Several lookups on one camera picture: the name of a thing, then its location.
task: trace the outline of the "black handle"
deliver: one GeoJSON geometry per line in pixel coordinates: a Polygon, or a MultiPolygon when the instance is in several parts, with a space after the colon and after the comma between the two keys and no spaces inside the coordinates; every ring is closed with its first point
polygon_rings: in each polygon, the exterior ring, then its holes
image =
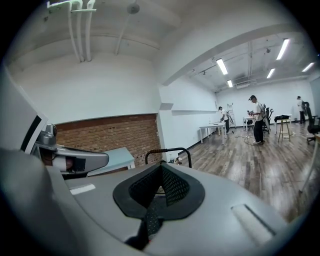
{"type": "Polygon", "coordinates": [[[191,164],[191,155],[190,152],[183,148],[183,147],[175,147],[175,148],[164,148],[164,149],[154,149],[154,150],[150,150],[148,153],[146,153],[145,155],[145,164],[148,164],[148,156],[150,154],[155,154],[155,153],[165,153],[165,152],[169,152],[169,151],[178,151],[178,150],[182,150],[184,152],[186,152],[186,154],[188,155],[188,162],[189,162],[189,167],[192,168],[192,164],[191,164]]]}

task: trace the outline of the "man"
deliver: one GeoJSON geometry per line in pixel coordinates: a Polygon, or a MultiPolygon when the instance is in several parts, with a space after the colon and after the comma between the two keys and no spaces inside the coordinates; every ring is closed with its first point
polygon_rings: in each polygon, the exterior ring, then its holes
{"type": "Polygon", "coordinates": [[[253,127],[253,135],[255,141],[253,144],[263,144],[264,143],[264,117],[263,117],[263,106],[258,102],[256,96],[251,95],[249,101],[255,104],[252,115],[255,116],[255,124],[253,127]]]}
{"type": "Polygon", "coordinates": [[[303,109],[303,102],[304,101],[301,99],[300,96],[298,96],[296,99],[298,100],[297,105],[298,105],[298,109],[299,109],[299,112],[300,112],[300,125],[302,123],[305,124],[306,123],[306,118],[305,118],[305,113],[304,113],[304,109],[303,109]]]}
{"type": "Polygon", "coordinates": [[[222,106],[219,107],[219,111],[220,111],[220,114],[221,114],[221,118],[220,118],[220,121],[224,121],[225,122],[225,131],[226,133],[225,134],[228,134],[229,133],[229,117],[227,117],[227,111],[225,111],[222,106]]]}

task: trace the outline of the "light blue panel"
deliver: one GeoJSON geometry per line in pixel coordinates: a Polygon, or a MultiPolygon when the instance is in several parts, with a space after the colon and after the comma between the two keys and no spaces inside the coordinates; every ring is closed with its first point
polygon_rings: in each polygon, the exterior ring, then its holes
{"type": "Polygon", "coordinates": [[[126,147],[120,147],[113,150],[105,151],[108,154],[109,162],[105,167],[93,170],[88,173],[88,176],[107,173],[124,166],[129,166],[135,161],[135,158],[130,154],[126,147]]]}
{"type": "Polygon", "coordinates": [[[310,85],[311,85],[314,108],[315,108],[315,109],[311,109],[311,112],[313,115],[320,116],[320,77],[311,81],[310,85]]]}

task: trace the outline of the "pipe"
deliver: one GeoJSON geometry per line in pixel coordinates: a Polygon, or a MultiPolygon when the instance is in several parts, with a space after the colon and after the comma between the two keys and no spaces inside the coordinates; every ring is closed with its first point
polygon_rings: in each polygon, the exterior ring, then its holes
{"type": "MultiPolygon", "coordinates": [[[[86,8],[92,9],[94,7],[96,0],[90,0],[86,8]]],[[[92,11],[90,11],[86,16],[86,23],[85,23],[85,52],[86,52],[86,60],[88,62],[91,61],[91,51],[90,51],[90,28],[91,28],[91,18],[92,18],[92,11]]]]}
{"type": "Polygon", "coordinates": [[[69,27],[69,33],[70,33],[70,37],[71,37],[71,44],[74,50],[74,54],[77,58],[77,60],[79,62],[81,62],[81,59],[79,57],[77,48],[76,48],[76,43],[75,43],[75,38],[74,38],[74,32],[72,30],[72,19],[71,19],[71,11],[72,11],[72,4],[73,2],[77,2],[78,6],[81,5],[82,6],[82,0],[67,0],[67,1],[63,1],[63,2],[57,2],[57,3],[52,3],[50,4],[50,1],[46,2],[46,7],[49,9],[50,7],[55,7],[55,6],[59,6],[59,5],[64,5],[64,4],[69,4],[69,10],[68,10],[68,27],[69,27]]]}
{"type": "Polygon", "coordinates": [[[76,48],[76,43],[75,43],[75,38],[74,38],[74,32],[73,32],[73,30],[72,30],[71,10],[72,10],[72,1],[70,1],[69,11],[68,11],[69,33],[70,33],[70,37],[71,37],[71,44],[72,44],[72,47],[73,47],[73,50],[74,50],[74,54],[75,54],[77,60],[78,60],[79,62],[81,62],[80,57],[79,57],[79,55],[78,55],[77,48],[76,48]]]}
{"type": "MultiPolygon", "coordinates": [[[[77,9],[81,10],[82,9],[82,5],[83,5],[82,0],[78,0],[77,9]]],[[[84,62],[85,61],[85,59],[84,59],[84,51],[82,49],[82,40],[81,40],[81,16],[82,16],[81,12],[77,13],[76,37],[77,37],[77,42],[78,42],[80,61],[84,62]]]]}
{"type": "Polygon", "coordinates": [[[116,48],[115,48],[115,52],[114,52],[114,55],[116,55],[116,56],[117,56],[118,53],[119,53],[120,42],[121,42],[121,39],[122,39],[122,37],[123,37],[123,35],[124,35],[124,32],[125,32],[125,29],[126,29],[126,27],[127,27],[128,22],[129,22],[130,16],[131,16],[131,14],[129,14],[129,15],[127,16],[127,18],[126,18],[126,20],[125,20],[125,22],[124,22],[124,25],[123,25],[123,27],[122,27],[121,33],[120,33],[120,35],[119,35],[118,43],[116,44],[116,48]]]}

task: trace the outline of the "stool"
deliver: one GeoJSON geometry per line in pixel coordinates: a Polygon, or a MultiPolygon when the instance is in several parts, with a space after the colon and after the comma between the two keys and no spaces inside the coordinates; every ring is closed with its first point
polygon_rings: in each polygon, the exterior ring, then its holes
{"type": "Polygon", "coordinates": [[[281,120],[278,142],[279,142],[279,140],[280,140],[280,135],[281,135],[281,134],[282,134],[281,141],[284,139],[284,121],[285,121],[285,123],[286,123],[286,128],[288,129],[289,141],[291,141],[291,140],[290,140],[290,131],[289,131],[289,127],[288,127],[288,121],[290,122],[290,119],[283,119],[283,120],[281,120]]]}

